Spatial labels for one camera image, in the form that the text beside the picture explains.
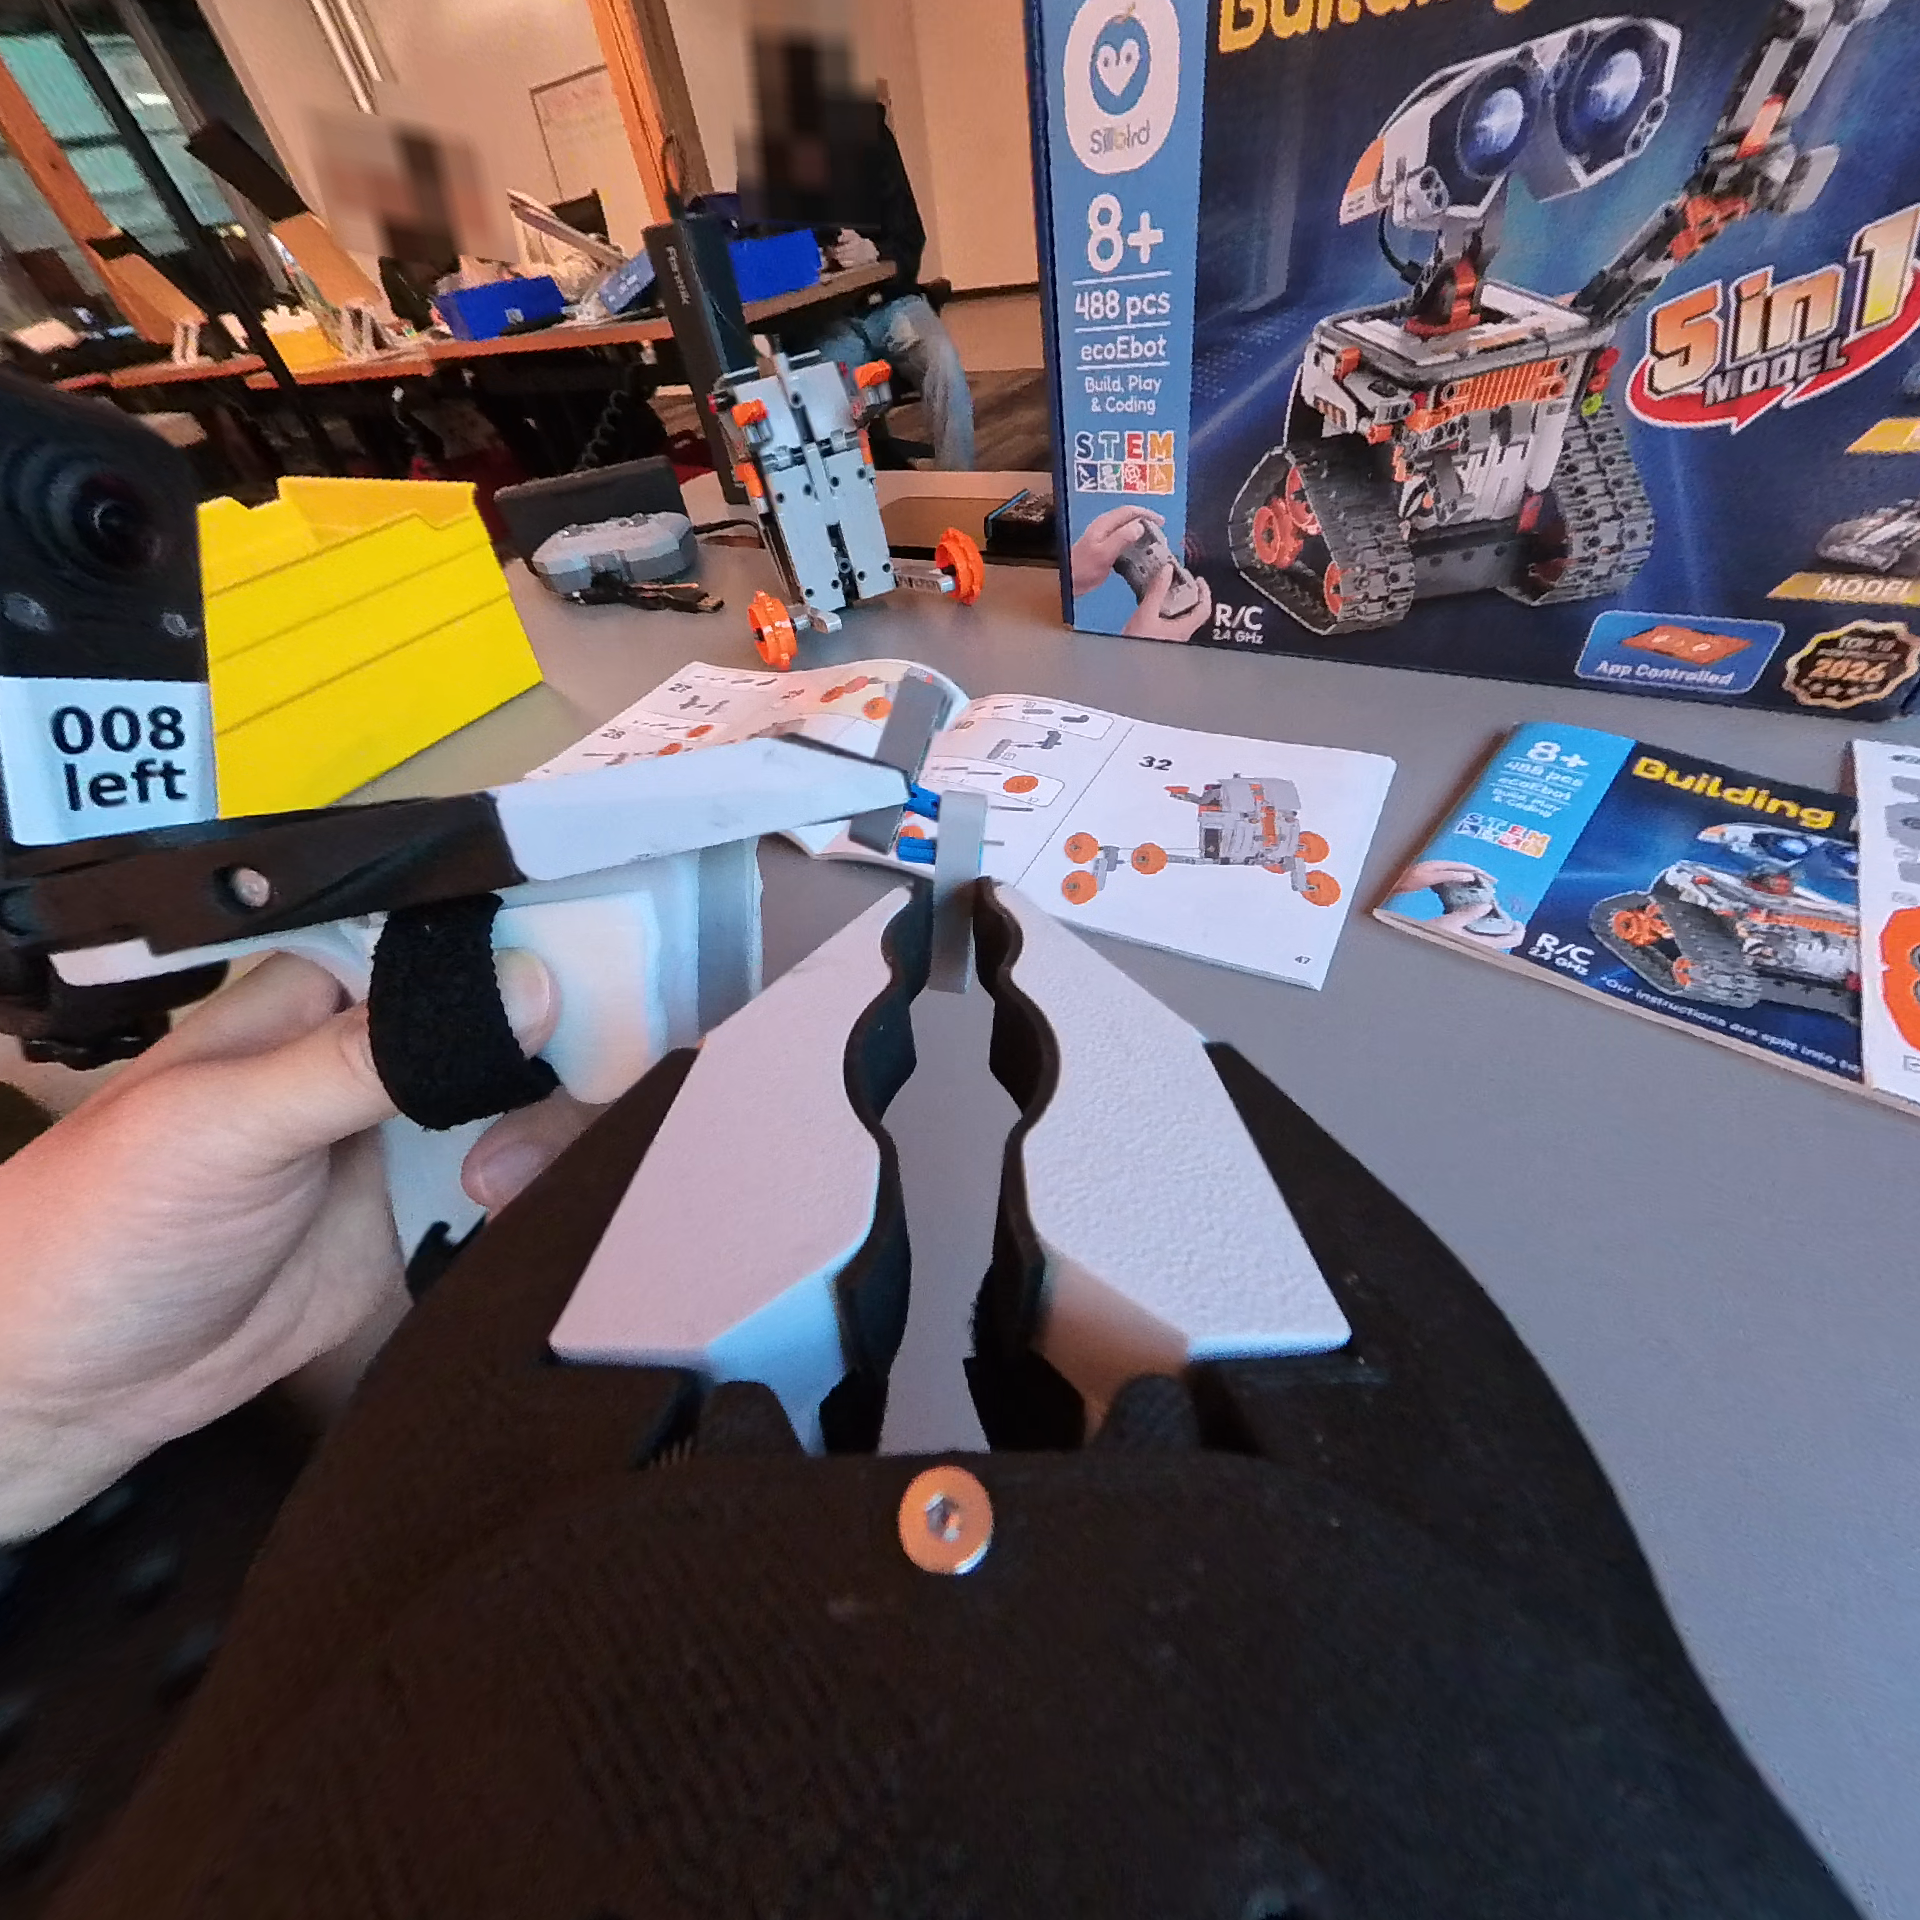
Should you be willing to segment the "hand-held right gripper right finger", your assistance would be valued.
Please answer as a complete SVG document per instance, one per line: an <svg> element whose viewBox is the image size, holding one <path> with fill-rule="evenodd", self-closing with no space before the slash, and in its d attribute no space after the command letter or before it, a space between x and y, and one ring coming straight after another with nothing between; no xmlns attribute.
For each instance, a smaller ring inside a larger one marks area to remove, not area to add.
<svg viewBox="0 0 1920 1920"><path fill-rule="evenodd" d="M1073 1448L1193 1360L1347 1344L1198 1032L1020 890L981 884L989 1068L1020 1116L976 1300L991 1448Z"/></svg>

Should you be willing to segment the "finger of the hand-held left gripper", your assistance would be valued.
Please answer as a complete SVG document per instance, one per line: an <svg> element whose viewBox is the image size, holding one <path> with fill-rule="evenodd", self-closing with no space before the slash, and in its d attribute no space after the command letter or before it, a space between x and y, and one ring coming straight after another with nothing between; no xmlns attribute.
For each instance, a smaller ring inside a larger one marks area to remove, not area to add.
<svg viewBox="0 0 1920 1920"><path fill-rule="evenodd" d="M541 956L553 1039L699 1039L762 987L756 844L900 809L915 749L752 737L488 790L522 878L495 941Z"/></svg>

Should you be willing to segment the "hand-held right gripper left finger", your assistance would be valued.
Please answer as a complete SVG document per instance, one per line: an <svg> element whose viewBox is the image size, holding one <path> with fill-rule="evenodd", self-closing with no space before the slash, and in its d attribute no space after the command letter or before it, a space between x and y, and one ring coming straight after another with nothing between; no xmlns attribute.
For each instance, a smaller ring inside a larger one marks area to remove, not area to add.
<svg viewBox="0 0 1920 1920"><path fill-rule="evenodd" d="M716 1026L551 1334L565 1360L758 1382L811 1453L868 1453L908 1308L883 1116L915 1068L919 893Z"/></svg>

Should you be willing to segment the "grey holed beam with blue pin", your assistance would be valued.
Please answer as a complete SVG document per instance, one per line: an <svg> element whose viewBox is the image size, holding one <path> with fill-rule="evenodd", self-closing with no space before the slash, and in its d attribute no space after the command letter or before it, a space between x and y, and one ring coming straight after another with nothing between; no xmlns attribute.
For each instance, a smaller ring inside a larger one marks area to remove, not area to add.
<svg viewBox="0 0 1920 1920"><path fill-rule="evenodd" d="M900 676L889 717L870 754L879 769L891 772L893 790L876 806L846 824L851 847L883 859L891 852L906 814L923 814L928 806L938 809L928 801L919 777L934 735L942 728L943 710L946 690L940 680L920 668L911 668Z"/></svg>

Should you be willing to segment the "short grey toy beam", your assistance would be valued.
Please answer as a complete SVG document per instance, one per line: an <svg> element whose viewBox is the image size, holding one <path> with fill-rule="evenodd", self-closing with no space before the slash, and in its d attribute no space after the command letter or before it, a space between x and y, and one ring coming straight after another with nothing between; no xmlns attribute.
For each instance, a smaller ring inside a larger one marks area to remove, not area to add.
<svg viewBox="0 0 1920 1920"><path fill-rule="evenodd" d="M962 995L974 979L974 898L981 876L985 810L981 795L940 795L928 977L935 992Z"/></svg>

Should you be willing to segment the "grey desk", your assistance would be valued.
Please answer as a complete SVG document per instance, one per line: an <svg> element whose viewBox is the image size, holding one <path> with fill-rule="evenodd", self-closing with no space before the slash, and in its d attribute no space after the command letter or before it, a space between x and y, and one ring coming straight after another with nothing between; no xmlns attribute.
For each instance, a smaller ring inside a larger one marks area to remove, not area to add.
<svg viewBox="0 0 1920 1920"><path fill-rule="evenodd" d="M1035 568L824 655L1396 762L1323 990L1085 941L1215 1042L1349 1344L980 1455L1020 1109L929 992L883 1449L803 1459L546 1350L679 1077L515 1114L347 1396L253 1397L312 1448L52 1909L1915 1916L1915 1120L1366 916L1511 725L1818 786L1840 725L1082 638Z"/></svg>

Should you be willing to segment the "person's left hand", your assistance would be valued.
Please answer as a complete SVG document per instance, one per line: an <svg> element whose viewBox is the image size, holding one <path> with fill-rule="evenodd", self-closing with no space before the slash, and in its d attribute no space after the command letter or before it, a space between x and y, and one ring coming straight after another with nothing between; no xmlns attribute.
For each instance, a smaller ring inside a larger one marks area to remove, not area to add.
<svg viewBox="0 0 1920 1920"><path fill-rule="evenodd" d="M336 1405L408 1304L368 1015L289 955L2 1173L2 1538L276 1382Z"/></svg>

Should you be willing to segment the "grey battery motor unit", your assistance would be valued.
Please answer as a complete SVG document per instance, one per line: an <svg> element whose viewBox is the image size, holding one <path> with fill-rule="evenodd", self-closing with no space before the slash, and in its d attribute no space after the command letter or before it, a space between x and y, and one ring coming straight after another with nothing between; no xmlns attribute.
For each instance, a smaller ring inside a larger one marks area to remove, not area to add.
<svg viewBox="0 0 1920 1920"><path fill-rule="evenodd" d="M534 548L531 568L553 593L580 598L595 585L682 582L698 558L693 522L685 515L662 512L568 525Z"/></svg>

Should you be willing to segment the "yellow plastic bin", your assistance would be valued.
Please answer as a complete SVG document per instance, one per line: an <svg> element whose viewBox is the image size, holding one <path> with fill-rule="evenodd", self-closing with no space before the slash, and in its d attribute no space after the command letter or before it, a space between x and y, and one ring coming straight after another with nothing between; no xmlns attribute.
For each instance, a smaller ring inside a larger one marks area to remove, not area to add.
<svg viewBox="0 0 1920 1920"><path fill-rule="evenodd" d="M466 483L201 505L218 810L333 802L541 686Z"/></svg>

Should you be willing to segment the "black flat case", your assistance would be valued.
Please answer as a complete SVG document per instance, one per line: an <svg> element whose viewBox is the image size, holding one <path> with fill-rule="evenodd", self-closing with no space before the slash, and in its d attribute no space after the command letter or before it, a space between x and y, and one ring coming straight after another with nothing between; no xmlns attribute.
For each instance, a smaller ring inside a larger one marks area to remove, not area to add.
<svg viewBox="0 0 1920 1920"><path fill-rule="evenodd" d="M654 456L504 486L495 492L492 507L504 526L501 542L525 562L546 537L565 526L685 515L685 500L673 462Z"/></svg>

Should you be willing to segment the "black upright device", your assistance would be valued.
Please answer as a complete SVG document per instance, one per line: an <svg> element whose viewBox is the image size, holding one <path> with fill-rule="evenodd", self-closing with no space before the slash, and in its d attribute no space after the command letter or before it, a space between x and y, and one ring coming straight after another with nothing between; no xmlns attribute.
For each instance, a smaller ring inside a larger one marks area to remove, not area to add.
<svg viewBox="0 0 1920 1920"><path fill-rule="evenodd" d="M756 367L727 236L716 222L682 213L647 227L646 247L724 500L741 507L750 493L732 473L734 456L711 408L724 375Z"/></svg>

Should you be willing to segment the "long wooden work table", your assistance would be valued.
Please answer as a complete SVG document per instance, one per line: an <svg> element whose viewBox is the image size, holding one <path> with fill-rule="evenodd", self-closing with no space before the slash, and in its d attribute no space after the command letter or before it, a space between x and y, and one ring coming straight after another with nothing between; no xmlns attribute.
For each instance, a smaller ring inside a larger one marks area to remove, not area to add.
<svg viewBox="0 0 1920 1920"><path fill-rule="evenodd" d="M744 313L750 330L766 330L777 318L813 307L827 307L837 300L850 300L865 290L879 287L893 273L893 264L876 260L839 273L827 273L817 284L766 300L746 300ZM425 377L445 365L466 361L487 361L515 355L558 354L568 350L625 350L638 344L657 344L673 339L673 325L665 318L644 318L611 323L556 323L534 333L512 334L487 342L462 342L453 339L419 339L401 350L388 350L356 360L336 360L314 367L295 369L295 381L303 388L331 386L345 383L385 381L403 377ZM274 375L254 355L236 355L224 363L201 361L192 365L155 363L121 372L96 372L60 378L54 383L63 392L134 392L148 388L202 386L208 383L239 381L256 392L274 386Z"/></svg>

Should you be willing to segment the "blue instruction booklet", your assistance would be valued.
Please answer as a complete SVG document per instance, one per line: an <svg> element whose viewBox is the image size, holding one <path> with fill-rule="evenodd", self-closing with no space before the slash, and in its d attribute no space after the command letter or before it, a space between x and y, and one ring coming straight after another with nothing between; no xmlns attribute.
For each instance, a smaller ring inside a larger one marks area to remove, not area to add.
<svg viewBox="0 0 1920 1920"><path fill-rule="evenodd" d="M1380 922L1860 1084L1849 796L1569 725L1500 740Z"/></svg>

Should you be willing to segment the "robot sticker sheet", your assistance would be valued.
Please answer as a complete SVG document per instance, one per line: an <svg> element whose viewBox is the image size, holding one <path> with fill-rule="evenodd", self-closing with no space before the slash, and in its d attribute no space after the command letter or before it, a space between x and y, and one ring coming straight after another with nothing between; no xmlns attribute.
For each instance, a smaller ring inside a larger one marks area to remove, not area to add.
<svg viewBox="0 0 1920 1920"><path fill-rule="evenodd" d="M1859 830L1860 1077L1918 1106L1918 750L1853 743Z"/></svg>

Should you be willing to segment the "robot kit box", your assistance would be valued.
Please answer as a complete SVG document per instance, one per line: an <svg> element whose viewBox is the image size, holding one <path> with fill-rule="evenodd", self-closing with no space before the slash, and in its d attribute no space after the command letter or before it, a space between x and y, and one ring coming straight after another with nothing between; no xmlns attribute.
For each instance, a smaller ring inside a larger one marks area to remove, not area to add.
<svg viewBox="0 0 1920 1920"><path fill-rule="evenodd" d="M1082 633L1915 710L1915 5L1028 5Z"/></svg>

